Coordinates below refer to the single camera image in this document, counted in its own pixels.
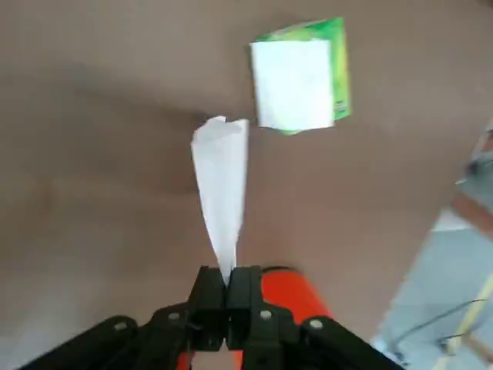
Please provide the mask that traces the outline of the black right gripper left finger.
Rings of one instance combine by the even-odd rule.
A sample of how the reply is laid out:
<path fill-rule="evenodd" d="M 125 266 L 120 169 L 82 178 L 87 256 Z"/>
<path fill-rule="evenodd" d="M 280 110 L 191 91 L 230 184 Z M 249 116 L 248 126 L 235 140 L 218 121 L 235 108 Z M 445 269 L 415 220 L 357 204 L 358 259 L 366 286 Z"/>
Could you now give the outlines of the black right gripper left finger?
<path fill-rule="evenodd" d="M 25 369 L 176 369 L 179 357 L 216 352 L 226 334 L 220 270 L 202 266 L 187 301 L 155 311 L 144 325 L 124 315 L 90 329 L 31 360 Z"/>

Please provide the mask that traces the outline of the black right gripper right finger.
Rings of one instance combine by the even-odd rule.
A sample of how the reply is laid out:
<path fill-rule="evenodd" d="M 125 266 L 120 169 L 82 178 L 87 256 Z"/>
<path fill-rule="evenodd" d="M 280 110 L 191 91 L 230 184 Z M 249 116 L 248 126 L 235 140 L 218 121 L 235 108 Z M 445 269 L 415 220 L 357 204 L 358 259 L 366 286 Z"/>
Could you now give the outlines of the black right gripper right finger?
<path fill-rule="evenodd" d="M 226 344 L 243 369 L 399 369 L 334 320 L 291 267 L 237 267 L 226 296 Z"/>

